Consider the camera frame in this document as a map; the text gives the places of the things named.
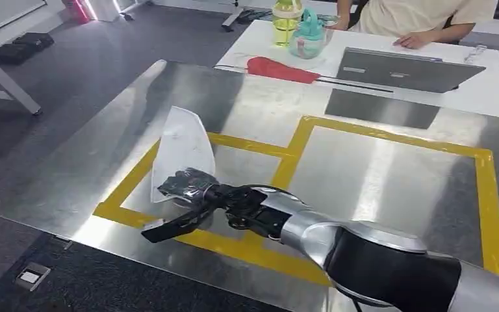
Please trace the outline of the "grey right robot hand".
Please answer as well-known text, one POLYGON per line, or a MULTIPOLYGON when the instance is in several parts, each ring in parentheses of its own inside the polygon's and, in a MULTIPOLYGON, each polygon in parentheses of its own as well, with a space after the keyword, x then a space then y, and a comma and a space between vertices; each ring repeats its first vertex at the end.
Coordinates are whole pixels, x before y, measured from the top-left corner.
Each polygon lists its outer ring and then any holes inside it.
POLYGON ((169 176, 163 184, 157 187, 157 190, 164 196, 199 205, 204 200, 205 191, 218 183, 213 175, 188 167, 169 176))

